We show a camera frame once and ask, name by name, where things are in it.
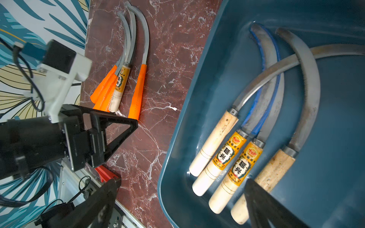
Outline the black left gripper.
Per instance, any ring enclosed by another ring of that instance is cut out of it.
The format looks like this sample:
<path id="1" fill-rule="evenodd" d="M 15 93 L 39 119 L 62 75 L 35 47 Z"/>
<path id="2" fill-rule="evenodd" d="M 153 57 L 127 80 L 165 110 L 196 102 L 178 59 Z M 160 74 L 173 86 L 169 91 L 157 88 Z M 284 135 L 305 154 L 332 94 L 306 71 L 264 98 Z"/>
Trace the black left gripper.
<path id="1" fill-rule="evenodd" d="M 74 172 L 83 169 L 87 163 L 93 168 L 104 164 L 138 128 L 136 119 L 74 104 L 64 104 L 60 110 L 60 118 L 67 148 L 64 161 Z M 106 129 L 111 124 L 124 124 L 129 128 L 107 143 Z M 105 182 L 70 214 L 63 218 L 52 218 L 51 227 L 107 228 L 120 185 L 121 180 Z"/>

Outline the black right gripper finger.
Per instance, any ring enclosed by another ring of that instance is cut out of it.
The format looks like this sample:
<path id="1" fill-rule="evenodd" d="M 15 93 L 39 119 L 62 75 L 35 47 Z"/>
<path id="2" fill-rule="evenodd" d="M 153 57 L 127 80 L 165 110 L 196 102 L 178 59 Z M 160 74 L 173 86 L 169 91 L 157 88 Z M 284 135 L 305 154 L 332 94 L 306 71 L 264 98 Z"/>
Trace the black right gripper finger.
<path id="1" fill-rule="evenodd" d="M 308 227 L 308 225 L 274 199 L 253 179 L 247 180 L 244 194 L 253 228 Z"/>

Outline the wooden handle sickle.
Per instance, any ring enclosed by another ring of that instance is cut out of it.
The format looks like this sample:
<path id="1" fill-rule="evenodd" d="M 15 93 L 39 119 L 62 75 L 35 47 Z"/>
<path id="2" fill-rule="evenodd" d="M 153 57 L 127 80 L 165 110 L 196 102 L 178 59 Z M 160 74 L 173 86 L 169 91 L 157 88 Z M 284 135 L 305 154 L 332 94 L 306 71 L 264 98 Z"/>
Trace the wooden handle sickle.
<path id="1" fill-rule="evenodd" d="M 216 214 L 220 214 L 223 211 L 263 152 L 266 140 L 272 132 L 281 110 L 285 87 L 283 73 L 278 75 L 277 81 L 279 83 L 278 90 L 263 127 L 259 134 L 243 150 L 209 200 L 209 207 Z"/>
<path id="2" fill-rule="evenodd" d="M 258 156 L 262 152 L 281 110 L 284 85 L 284 76 L 279 74 L 257 91 L 251 110 L 240 129 L 233 133 L 197 176 L 193 184 L 196 195 L 205 194 L 243 146 L 246 147 L 245 152 L 253 156 Z"/>
<path id="3" fill-rule="evenodd" d="M 117 113 L 119 110 L 120 102 L 131 70 L 131 61 L 136 43 L 136 17 L 130 9 L 127 9 L 127 11 L 129 13 L 130 22 L 127 22 L 123 13 L 118 12 L 123 25 L 125 46 L 123 55 L 117 63 L 117 83 L 109 105 L 109 111 L 113 113 Z"/>
<path id="4" fill-rule="evenodd" d="M 356 44 L 330 44 L 312 47 L 310 49 L 315 59 L 321 59 L 332 56 L 358 55 L 365 54 L 364 45 Z M 275 63 L 259 74 L 248 86 L 246 86 L 240 95 L 236 98 L 233 105 L 228 109 L 215 126 L 208 139 L 205 141 L 201 150 L 189 167 L 190 174 L 197 177 L 204 170 L 210 159 L 213 157 L 226 135 L 233 129 L 238 122 L 238 112 L 243 105 L 266 83 L 275 76 L 299 65 L 298 57 L 293 54 L 283 60 Z"/>
<path id="5" fill-rule="evenodd" d="M 289 30 L 278 28 L 276 34 L 291 46 L 299 60 L 305 84 L 305 102 L 291 141 L 276 152 L 255 179 L 256 183 L 267 192 L 272 191 L 295 162 L 296 156 L 305 144 L 316 120 L 321 95 L 320 75 L 310 48 L 301 38 Z M 262 86 L 292 67 L 294 64 L 285 58 L 262 72 L 236 98 L 232 110 L 239 111 Z"/>

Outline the teal plastic tray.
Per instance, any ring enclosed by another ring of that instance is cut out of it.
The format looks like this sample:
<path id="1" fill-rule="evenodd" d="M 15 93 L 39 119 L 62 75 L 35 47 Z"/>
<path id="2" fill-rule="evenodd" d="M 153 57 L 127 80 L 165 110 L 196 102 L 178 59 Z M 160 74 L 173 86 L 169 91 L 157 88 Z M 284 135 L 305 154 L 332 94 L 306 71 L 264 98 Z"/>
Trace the teal plastic tray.
<path id="1" fill-rule="evenodd" d="M 221 214 L 201 197 L 188 172 L 210 133 L 261 73 L 249 27 L 286 28 L 309 47 L 365 43 L 364 1 L 223 1 L 179 116 L 158 181 L 169 222 L 180 228 L 236 228 L 230 214 L 241 186 Z M 317 62 L 321 99 L 316 122 L 293 166 L 272 195 L 312 228 L 365 225 L 365 59 L 329 57 Z"/>

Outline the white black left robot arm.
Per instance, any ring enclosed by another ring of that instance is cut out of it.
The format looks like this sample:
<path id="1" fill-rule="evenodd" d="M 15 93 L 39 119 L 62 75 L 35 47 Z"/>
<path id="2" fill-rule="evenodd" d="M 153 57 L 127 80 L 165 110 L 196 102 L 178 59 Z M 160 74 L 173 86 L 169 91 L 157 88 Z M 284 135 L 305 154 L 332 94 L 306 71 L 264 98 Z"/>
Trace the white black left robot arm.
<path id="1" fill-rule="evenodd" d="M 8 120 L 1 124 L 1 178 L 27 179 L 37 169 L 63 159 L 72 171 L 86 164 L 104 164 L 137 129 L 136 119 L 64 104 L 59 120 L 49 117 Z M 106 228 L 115 208 L 119 178 L 106 181 L 83 203 L 72 201 L 52 207 L 39 215 L 42 228 Z"/>

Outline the red black clamp tool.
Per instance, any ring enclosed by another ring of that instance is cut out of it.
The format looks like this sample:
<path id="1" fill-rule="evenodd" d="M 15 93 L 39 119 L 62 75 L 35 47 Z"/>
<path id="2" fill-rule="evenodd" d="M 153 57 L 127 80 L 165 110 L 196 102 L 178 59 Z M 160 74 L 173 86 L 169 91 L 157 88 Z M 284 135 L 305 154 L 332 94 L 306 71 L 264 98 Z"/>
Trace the red black clamp tool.
<path id="1" fill-rule="evenodd" d="M 108 182 L 109 180 L 120 180 L 120 178 L 111 172 L 109 169 L 103 165 L 95 168 L 96 172 L 99 174 L 102 183 Z"/>

